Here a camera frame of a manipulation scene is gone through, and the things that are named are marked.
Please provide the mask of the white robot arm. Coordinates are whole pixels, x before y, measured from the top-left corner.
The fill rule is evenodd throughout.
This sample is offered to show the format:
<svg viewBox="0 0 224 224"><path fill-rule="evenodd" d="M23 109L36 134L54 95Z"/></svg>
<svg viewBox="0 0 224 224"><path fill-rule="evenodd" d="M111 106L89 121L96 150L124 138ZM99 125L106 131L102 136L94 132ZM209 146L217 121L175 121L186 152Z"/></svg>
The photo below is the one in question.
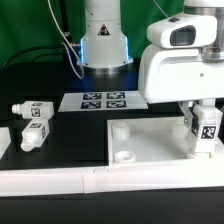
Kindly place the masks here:
<svg viewBox="0 0 224 224"><path fill-rule="evenodd" d="M132 62L120 0L84 0L81 65L98 74ZM138 90L150 103L224 98L224 0L184 0L183 11L147 28Z"/></svg>

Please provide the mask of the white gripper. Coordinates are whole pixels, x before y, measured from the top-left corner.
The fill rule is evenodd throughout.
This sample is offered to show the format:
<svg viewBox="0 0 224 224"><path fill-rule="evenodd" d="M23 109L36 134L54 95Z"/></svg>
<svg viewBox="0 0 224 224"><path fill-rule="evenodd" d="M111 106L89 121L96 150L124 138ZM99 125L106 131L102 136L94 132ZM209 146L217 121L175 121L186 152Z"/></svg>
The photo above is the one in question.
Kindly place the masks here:
<svg viewBox="0 0 224 224"><path fill-rule="evenodd" d="M179 102L192 127L190 100L224 97L224 61L207 61L202 49L217 36L217 19L179 13L150 25L139 69L138 90L148 103Z"/></svg>

